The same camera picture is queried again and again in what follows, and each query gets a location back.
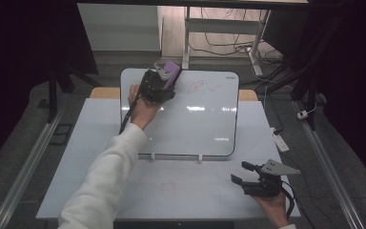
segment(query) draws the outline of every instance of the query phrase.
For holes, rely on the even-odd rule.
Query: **black cable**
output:
[[[190,49],[194,50],[194,51],[199,51],[199,52],[208,52],[211,54],[216,54],[216,55],[231,55],[231,54],[237,54],[237,52],[227,52],[227,53],[217,53],[217,52],[211,52],[211,51],[206,51],[206,50],[198,50],[192,47],[192,45],[190,45],[189,43],[189,47]]]
[[[279,57],[279,58],[268,58],[268,57],[267,57],[267,54],[268,54],[268,53],[270,53],[270,52],[277,52],[277,50],[276,50],[276,49],[273,49],[273,50],[270,50],[270,51],[265,52],[265,53],[264,53],[264,58],[265,58],[265,59],[282,60],[282,58],[283,58],[282,54],[280,55],[280,57]]]
[[[310,197],[311,197],[311,201],[312,201],[312,204],[314,205],[314,207],[323,215],[323,216],[325,216],[334,226],[335,226],[335,228],[338,228],[337,227],[337,225],[332,221],[332,219],[326,214],[326,213],[324,213],[323,211],[322,211],[322,209],[320,209],[317,205],[316,205],[316,203],[315,203],[315,201],[314,201],[314,196],[312,195],[312,192],[311,192],[311,189],[310,189],[310,187],[309,187],[309,185],[308,185],[308,179],[306,178],[306,175],[305,175],[305,172],[304,172],[304,170],[303,169],[301,169],[301,167],[295,162],[295,161],[293,161],[289,156],[286,156],[285,154],[281,154],[282,156],[284,156],[285,158],[287,158],[287,159],[289,159],[296,167],[297,167],[297,169],[299,170],[299,171],[301,171],[301,174],[302,174],[302,177],[304,178],[304,180],[305,180],[305,184],[306,184],[306,186],[307,186],[307,189],[308,189],[308,193],[309,193],[309,195],[310,195]],[[303,211],[303,214],[305,215],[305,217],[307,218],[307,220],[311,223],[311,226],[313,226],[314,227],[314,225],[312,224],[312,222],[311,222],[311,220],[309,219],[309,217],[308,217],[308,215]]]
[[[260,85],[258,85],[255,89],[254,89],[254,92],[255,93],[257,93],[257,94],[259,94],[259,91],[258,91],[258,89],[260,88],[260,87],[262,87],[262,86],[264,86],[265,84],[268,84],[268,83],[277,83],[277,82],[279,82],[279,80],[277,80],[277,81],[273,81],[277,76],[278,76],[278,74],[279,73],[281,73],[282,71],[284,71],[285,69],[282,69],[282,70],[280,70],[278,73],[275,73],[275,74],[273,74],[273,75],[271,75],[271,76],[269,76],[269,77],[266,77],[266,80],[264,80],[264,82],[262,82]],[[284,74],[282,77],[281,77],[281,79],[284,79],[284,78],[286,78],[286,77],[288,77],[288,75],[290,75],[290,74],[292,74],[291,72],[288,72],[288,73],[286,73],[286,74]]]
[[[141,96],[138,96],[138,95],[139,95],[139,92],[136,95],[135,100],[133,101],[133,103],[130,106],[129,110],[127,111],[126,115],[124,116],[123,123],[121,123],[120,132],[118,133],[119,135],[121,133],[123,133],[124,129],[126,128],[127,122],[129,121],[130,116],[132,115],[132,112],[133,112],[133,110],[134,110],[134,108],[136,106],[136,103],[137,103],[138,99],[141,97]]]
[[[238,53],[247,53],[247,48],[251,48],[252,46],[249,44],[249,45],[240,45],[240,46],[236,46],[234,49],[236,52]]]
[[[233,14],[233,11],[234,11],[234,9],[229,9],[227,12],[226,12],[226,16],[224,16],[222,19],[225,19],[225,18],[227,18],[227,17],[229,17],[229,16],[231,16],[232,14]]]
[[[271,82],[271,80],[273,79],[273,78],[275,78],[279,73],[281,73],[282,71],[284,71],[285,69],[287,68],[287,66],[286,65],[283,65],[283,64],[281,64],[281,65],[279,65],[272,73],[270,73],[270,74],[268,74],[268,75],[266,75],[264,78],[258,78],[258,77],[256,77],[255,76],[255,73],[254,73],[254,69],[252,69],[253,70],[253,73],[254,73],[254,76],[256,77],[256,78],[258,78],[258,79],[260,79],[261,81],[263,81],[260,85],[258,85],[255,89],[254,89],[254,91],[258,94],[258,89],[260,88],[260,87],[262,87],[263,85],[265,85],[266,83],[275,83],[275,82]]]
[[[278,114],[278,110],[277,110],[277,108],[276,108],[276,106],[275,106],[275,103],[273,102],[273,100],[272,100],[272,96],[269,94],[269,99],[270,99],[270,101],[272,102],[272,105],[273,105],[273,108],[274,108],[274,113],[275,113],[275,115],[276,115],[276,117],[277,117],[277,119],[278,119],[278,122],[279,122],[279,124],[280,124],[280,126],[281,126],[281,128],[279,128],[279,129],[275,129],[275,131],[274,131],[274,134],[275,135],[278,135],[278,134],[280,134],[281,132],[283,132],[284,131],[284,122],[281,120],[281,117],[280,117],[280,115]]]
[[[271,75],[273,75],[273,74],[275,74],[275,72],[276,71],[279,71],[279,69],[281,68],[282,66],[280,65],[280,66],[278,66],[277,68],[275,68],[271,73],[269,73],[268,75],[266,75],[265,77],[269,77],[269,76],[271,76]],[[265,80],[266,78],[256,78],[256,80],[254,80],[254,81],[251,81],[251,82],[246,82],[246,83],[241,83],[239,86],[244,86],[244,85],[249,85],[249,84],[254,84],[255,82],[258,82],[258,81],[262,81],[262,80]]]
[[[201,18],[204,18],[204,14],[203,14],[203,11],[207,14],[207,17],[208,18],[210,18],[210,15],[203,9],[203,8],[201,8]],[[244,15],[243,15],[243,19],[242,20],[245,20],[245,16],[246,16],[246,12],[247,12],[247,10],[245,10],[245,13],[244,13]],[[249,42],[241,42],[241,43],[237,43],[237,40],[238,40],[238,38],[239,38],[239,35],[237,36],[237,38],[235,39],[235,41],[234,41],[234,43],[232,43],[232,44],[214,44],[214,43],[211,43],[210,42],[210,40],[209,40],[209,38],[208,38],[208,35],[207,35],[207,33],[206,32],[204,32],[204,35],[205,35],[205,37],[206,37],[206,41],[207,41],[207,43],[209,44],[209,45],[211,45],[211,46],[234,46],[234,49],[237,51],[237,48],[235,47],[235,45],[251,45],[251,44],[253,44],[253,42],[254,41],[249,41]]]
[[[292,192],[293,192],[293,194],[294,194],[294,199],[295,199],[295,201],[298,203],[298,205],[301,205],[301,207],[300,207],[301,212],[304,214],[305,218],[306,218],[306,219],[307,219],[307,221],[310,223],[311,227],[312,227],[313,229],[315,229],[315,226],[314,226],[314,224],[312,223],[311,219],[309,218],[308,214],[304,211],[304,208],[303,208],[302,204],[300,204],[300,202],[299,202],[299,201],[298,201],[298,199],[296,198],[296,194],[295,194],[295,191],[294,191],[293,187],[292,187],[289,183],[287,183],[286,181],[283,181],[283,183],[287,184],[287,185],[291,188],[291,191],[292,191]]]
[[[120,135],[121,133],[123,133],[124,129],[126,128],[127,126],[127,122],[129,121],[130,119],[130,116],[132,115],[132,112],[136,106],[136,103],[138,101],[139,98],[141,98],[141,92],[142,92],[142,81],[141,81],[141,84],[139,85],[139,88],[138,88],[138,92],[136,93],[135,95],[135,99],[132,103],[132,105],[130,106],[129,110],[127,111],[126,115],[124,116],[124,119],[123,119],[123,122],[121,123],[121,126],[120,126],[120,131],[118,132],[118,134]]]
[[[261,54],[260,54],[260,50],[257,50],[257,54],[258,54],[257,60],[259,60],[260,62],[262,62],[265,65],[272,65],[272,64],[280,64],[280,63],[283,63],[283,60],[281,58],[266,58],[266,57],[262,57]]]
[[[291,213],[293,212],[294,207],[295,207],[294,198],[293,198],[293,196],[291,196],[291,194],[289,192],[287,192],[287,190],[285,188],[281,187],[280,190],[287,197],[287,199],[290,201],[290,205],[288,206],[287,213],[286,213],[286,216],[287,216],[287,219],[288,219],[290,217]]]
[[[48,226],[49,226],[49,221],[48,220],[44,220],[43,229],[47,229]]]

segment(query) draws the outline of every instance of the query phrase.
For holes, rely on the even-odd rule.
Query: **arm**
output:
[[[138,85],[130,89],[129,101],[135,98]],[[138,152],[148,141],[142,130],[153,120],[161,104],[140,98],[132,113],[132,123],[111,139],[108,150],[90,166],[80,188],[64,205],[59,228],[113,228]]]

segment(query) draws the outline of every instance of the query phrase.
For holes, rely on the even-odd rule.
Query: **cable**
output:
[[[204,18],[204,14],[203,14],[203,11],[207,14],[207,17],[210,18],[210,15],[206,12],[206,10],[204,8],[201,8],[201,18]],[[230,9],[228,12],[230,13],[228,16],[230,16],[232,14],[232,12],[234,11],[234,9]],[[246,12],[247,10],[245,10],[245,13],[243,14],[243,18],[242,20],[245,20],[245,16],[246,16]],[[206,37],[206,41],[209,45],[211,46],[234,46],[234,49],[236,52],[239,52],[240,50],[243,50],[247,47],[249,47],[251,44],[253,44],[254,41],[249,41],[249,42],[241,42],[241,43],[237,43],[237,40],[239,38],[239,35],[237,36],[237,38],[234,39],[234,43],[231,43],[231,44],[214,44],[214,43],[211,43],[209,38],[208,38],[208,35],[206,32],[204,32],[204,35]],[[236,47],[236,45],[246,45],[244,47]]]
[[[310,110],[309,112],[307,112],[307,114],[309,114],[309,113],[313,112],[313,111],[316,109],[316,106],[317,106],[317,104],[316,104],[316,102],[315,102],[315,107],[314,107],[312,110]]]
[[[254,91],[258,94],[258,88],[260,88],[261,86],[263,86],[266,82],[268,83],[276,83],[276,81],[273,81],[271,79],[275,78],[279,73],[281,73],[283,70],[285,70],[287,68],[287,66],[281,64],[280,66],[278,66],[274,71],[272,71],[270,74],[266,75],[265,78],[259,78],[258,76],[256,76],[254,69],[252,68],[252,73],[254,74],[254,77],[260,81],[263,81],[263,83],[261,83],[260,85],[258,85]]]
[[[272,96],[270,94],[269,94],[269,99],[272,102],[272,105],[273,105],[273,108],[274,108],[274,113],[275,113],[275,115],[276,115],[276,117],[278,119],[279,125],[281,126],[281,128],[275,128],[274,134],[275,135],[278,135],[278,134],[280,134],[281,132],[284,131],[284,122],[282,121],[280,115],[278,114],[277,107],[275,106],[275,103],[273,102]]]
[[[264,98],[263,98],[263,108],[264,108],[264,111],[266,112],[266,94],[267,94],[267,87],[264,89]]]
[[[281,58],[267,58],[266,53],[264,54],[265,57],[262,57],[261,54],[260,54],[260,50],[257,50],[258,60],[260,62],[262,62],[263,64],[272,65],[272,64],[279,64],[279,63],[283,62]]]
[[[312,223],[311,219],[309,218],[308,214],[305,212],[304,207],[302,206],[302,204],[300,204],[298,198],[296,198],[295,191],[294,191],[293,187],[289,183],[287,183],[286,181],[282,181],[282,182],[285,183],[285,184],[287,184],[291,188],[291,191],[293,192],[295,201],[298,203],[298,205],[301,205],[301,207],[300,207],[301,212],[304,214],[305,218],[308,220],[308,222],[310,223],[311,227],[313,229],[315,229],[315,226]]]
[[[124,129],[126,128],[127,122],[129,121],[130,116],[132,115],[132,112],[133,112],[139,98],[141,98],[141,96],[139,96],[139,91],[138,91],[138,94],[136,95],[135,100],[133,101],[132,105],[130,106],[129,110],[127,111],[126,115],[124,116],[123,123],[121,123],[120,132],[118,133],[119,135],[121,133],[123,133]]]
[[[287,197],[287,199],[290,201],[290,204],[288,206],[287,213],[286,213],[286,216],[287,216],[287,219],[288,219],[290,217],[291,213],[293,212],[294,207],[295,207],[294,197],[291,196],[291,194],[289,192],[287,192],[287,190],[285,188],[283,188],[282,186],[280,187],[280,190]]]
[[[260,12],[259,12],[259,21],[261,21],[261,12],[262,12],[263,10],[260,10]]]
[[[44,220],[43,229],[47,229],[48,226],[49,226],[49,221],[48,220]]]
[[[211,54],[216,54],[216,55],[230,55],[230,54],[237,54],[237,52],[227,52],[227,53],[217,53],[217,52],[211,52],[211,51],[206,51],[206,50],[199,50],[199,49],[195,49],[192,47],[192,45],[190,45],[189,43],[189,47],[190,49],[194,50],[194,51],[199,51],[199,52],[208,52]]]
[[[279,73],[275,73],[274,75],[272,75],[272,76],[270,76],[269,77],[269,79],[271,80],[271,79],[274,79],[275,77],[277,77],[278,76],[278,74]],[[282,77],[281,77],[281,79],[283,79],[283,78],[286,78],[286,77],[288,77],[288,75],[290,75],[291,74],[291,72],[288,72],[288,73],[286,73],[286,74],[284,74]],[[263,85],[265,85],[266,83],[268,83],[268,82],[262,82],[259,86],[257,86],[255,89],[254,89],[254,91],[258,94],[258,89],[259,88],[261,88]]]
[[[325,216],[334,226],[335,226],[335,228],[338,228],[337,227],[337,225],[332,221],[332,219],[326,214],[326,213],[324,213],[323,211],[322,211],[322,209],[320,209],[317,205],[316,205],[316,203],[315,203],[315,201],[314,201],[314,197],[313,197],[313,195],[312,195],[312,192],[311,192],[311,189],[310,189],[310,187],[309,187],[309,185],[308,185],[308,179],[306,178],[306,173],[305,173],[305,171],[295,162],[295,161],[293,161],[289,156],[287,156],[287,155],[285,155],[285,153],[282,153],[282,154],[280,154],[281,156],[284,156],[285,158],[287,158],[287,159],[289,159],[296,167],[297,167],[297,169],[299,170],[299,171],[301,171],[301,175],[302,175],[302,177],[304,178],[304,181],[305,181],[305,184],[306,184],[306,186],[307,186],[307,192],[309,193],[309,196],[311,197],[311,201],[312,201],[312,204],[314,205],[314,207],[323,215],[323,216]],[[309,219],[309,217],[308,217],[308,215],[305,213],[305,211],[303,211],[303,209],[301,208],[301,211],[303,212],[303,214],[305,215],[305,217],[307,218],[307,220],[311,223],[311,226],[313,226],[314,227],[314,225],[312,224],[312,222],[311,222],[311,220]]]

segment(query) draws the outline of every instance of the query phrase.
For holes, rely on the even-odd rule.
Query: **white wall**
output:
[[[78,4],[93,51],[160,51],[157,6]]]

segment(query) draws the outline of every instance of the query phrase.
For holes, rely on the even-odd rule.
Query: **table surface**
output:
[[[263,107],[252,91],[241,91],[234,153],[225,160],[139,159],[132,170],[124,203],[116,220],[243,220],[264,218],[257,203],[231,182],[230,174],[257,182],[241,168],[246,160],[261,165],[280,162]],[[74,127],[38,219],[56,220],[62,205],[77,190],[89,165],[116,135],[120,116],[119,89],[96,88]],[[292,217],[299,217],[298,208]]]

